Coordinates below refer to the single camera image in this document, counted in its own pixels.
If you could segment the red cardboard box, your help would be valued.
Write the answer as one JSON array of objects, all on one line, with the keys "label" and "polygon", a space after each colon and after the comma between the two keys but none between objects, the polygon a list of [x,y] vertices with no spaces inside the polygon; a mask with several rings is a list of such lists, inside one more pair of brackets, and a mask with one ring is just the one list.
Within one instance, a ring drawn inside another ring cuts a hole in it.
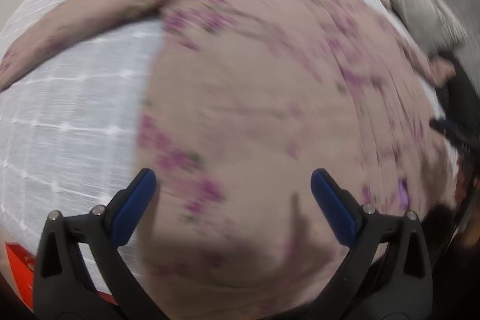
[{"label": "red cardboard box", "polygon": [[41,317],[43,313],[61,310],[62,298],[68,294],[60,293],[55,298],[55,287],[41,276],[40,270],[35,270],[35,257],[19,244],[6,243],[5,249],[22,302]]}]

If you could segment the grey pillow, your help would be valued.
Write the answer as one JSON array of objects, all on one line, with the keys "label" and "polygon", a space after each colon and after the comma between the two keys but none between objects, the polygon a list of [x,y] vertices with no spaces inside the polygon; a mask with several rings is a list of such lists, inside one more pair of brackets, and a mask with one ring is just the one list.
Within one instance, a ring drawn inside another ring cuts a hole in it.
[{"label": "grey pillow", "polygon": [[468,38],[465,28],[443,0],[391,0],[391,6],[428,55],[456,49]]}]

